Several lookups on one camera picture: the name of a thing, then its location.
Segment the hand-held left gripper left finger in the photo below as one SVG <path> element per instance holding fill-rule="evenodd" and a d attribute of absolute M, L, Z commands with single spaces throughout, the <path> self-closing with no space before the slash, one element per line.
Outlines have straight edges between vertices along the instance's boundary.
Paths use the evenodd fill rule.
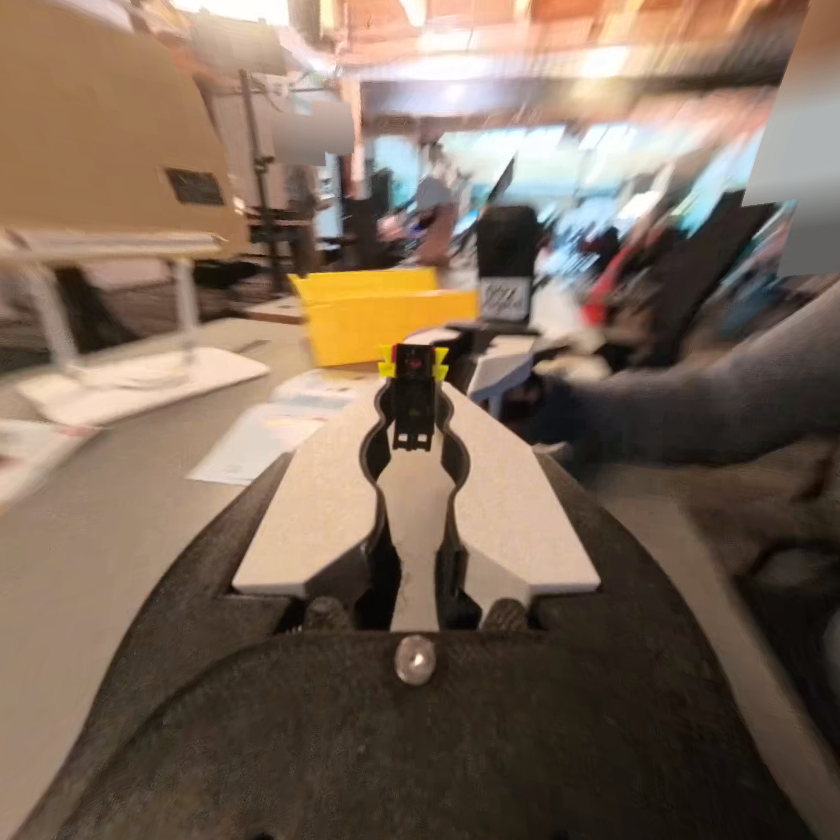
<path fill-rule="evenodd" d="M 382 410 L 389 387 L 387 380 L 364 384 L 290 457 L 234 574 L 237 594 L 299 602 L 329 596 L 360 627 L 391 627 L 396 551 L 376 483 L 390 460 Z"/>

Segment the red yellow black brick assembly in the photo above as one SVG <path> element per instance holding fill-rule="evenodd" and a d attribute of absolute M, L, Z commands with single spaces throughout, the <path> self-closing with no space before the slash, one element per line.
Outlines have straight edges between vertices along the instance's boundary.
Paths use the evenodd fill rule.
<path fill-rule="evenodd" d="M 433 344 L 379 346 L 380 377 L 387 380 L 394 450 L 429 452 L 437 420 L 438 393 L 448 373 L 448 348 Z"/>

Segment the black light stand pole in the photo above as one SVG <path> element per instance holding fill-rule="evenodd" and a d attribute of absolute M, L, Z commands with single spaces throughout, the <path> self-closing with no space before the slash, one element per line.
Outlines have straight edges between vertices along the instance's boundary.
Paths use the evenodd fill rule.
<path fill-rule="evenodd" d="M 263 155 L 259 144 L 256 111 L 252 99 L 252 76 L 245 69 L 238 70 L 241 97 L 244 103 L 245 119 L 248 131 L 248 143 L 251 154 L 253 172 L 258 193 L 258 208 L 261 233 L 268 248 L 269 267 L 275 285 L 280 284 L 280 255 L 277 247 L 275 222 L 269 204 L 266 175 L 272 158 Z"/>

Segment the closed instruction booklet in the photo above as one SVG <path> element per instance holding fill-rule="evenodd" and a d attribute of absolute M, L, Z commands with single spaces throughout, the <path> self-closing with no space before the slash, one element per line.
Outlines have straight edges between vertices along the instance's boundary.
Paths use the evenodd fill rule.
<path fill-rule="evenodd" d="M 101 429 L 48 422 L 1 421 L 1 511 L 34 492 Z"/>

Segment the yellow plastic bin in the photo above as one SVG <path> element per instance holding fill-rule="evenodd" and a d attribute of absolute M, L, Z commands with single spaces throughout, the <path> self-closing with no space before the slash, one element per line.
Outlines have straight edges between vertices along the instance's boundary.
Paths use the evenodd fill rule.
<path fill-rule="evenodd" d="M 289 280 L 305 312 L 312 358 L 321 367 L 375 362 L 382 345 L 478 314 L 477 290 L 441 288 L 433 268 L 290 274 Z"/>

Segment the open instruction booklet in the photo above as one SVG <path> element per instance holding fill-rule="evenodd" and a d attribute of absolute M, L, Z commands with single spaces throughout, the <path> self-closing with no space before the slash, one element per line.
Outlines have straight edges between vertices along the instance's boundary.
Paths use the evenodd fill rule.
<path fill-rule="evenodd" d="M 290 378 L 266 402 L 243 412 L 188 479 L 245 487 L 351 405 L 373 378 L 325 369 Z"/>

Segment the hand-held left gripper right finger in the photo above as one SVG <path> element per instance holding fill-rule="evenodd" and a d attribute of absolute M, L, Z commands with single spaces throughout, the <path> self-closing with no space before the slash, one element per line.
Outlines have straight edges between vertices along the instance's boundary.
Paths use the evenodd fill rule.
<path fill-rule="evenodd" d="M 454 483 L 436 555 L 439 629 L 476 629 L 500 601 L 529 613 L 544 597 L 595 592 L 601 577 L 531 447 L 449 383 L 436 425 Z"/>

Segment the wooden book stand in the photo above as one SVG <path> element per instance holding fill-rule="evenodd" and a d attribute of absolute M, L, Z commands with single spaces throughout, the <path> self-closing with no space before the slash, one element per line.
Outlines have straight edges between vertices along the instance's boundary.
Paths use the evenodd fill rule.
<path fill-rule="evenodd" d="M 195 85 L 149 38 L 61 3 L 1 3 L 2 268 L 27 282 L 56 372 L 24 381 L 44 419 L 104 426 L 268 375 L 199 343 L 194 263 L 236 255 L 223 146 Z M 174 269 L 181 345 L 86 366 L 57 268 L 159 259 Z"/>

